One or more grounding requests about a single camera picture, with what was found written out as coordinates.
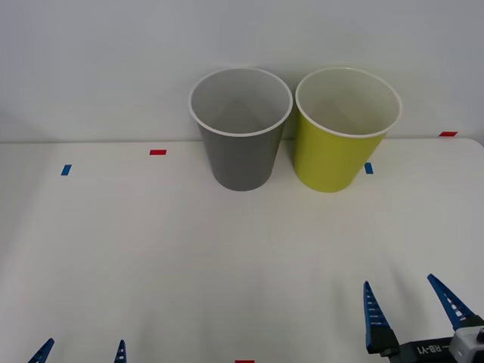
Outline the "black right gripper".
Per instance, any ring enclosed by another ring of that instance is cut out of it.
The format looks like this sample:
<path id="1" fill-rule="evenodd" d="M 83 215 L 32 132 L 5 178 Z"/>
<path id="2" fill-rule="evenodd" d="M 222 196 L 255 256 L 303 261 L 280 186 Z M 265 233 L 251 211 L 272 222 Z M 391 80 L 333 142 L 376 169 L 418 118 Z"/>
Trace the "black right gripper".
<path id="1" fill-rule="evenodd" d="M 470 310 L 435 275 L 427 280 L 434 289 L 454 331 L 467 327 L 482 327 L 483 319 Z M 368 281 L 363 285 L 365 314 L 365 346 L 369 354 L 388 357 L 391 363 L 453 362 L 449 352 L 451 337 L 418 340 L 399 345 Z"/>

